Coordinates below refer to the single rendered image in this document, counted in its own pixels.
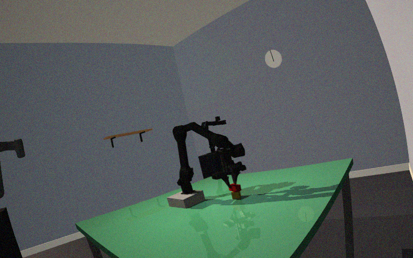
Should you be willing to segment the yellow cube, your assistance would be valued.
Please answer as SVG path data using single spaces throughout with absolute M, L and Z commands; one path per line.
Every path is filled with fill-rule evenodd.
M 240 191 L 239 192 L 231 192 L 232 199 L 237 199 L 241 197 Z

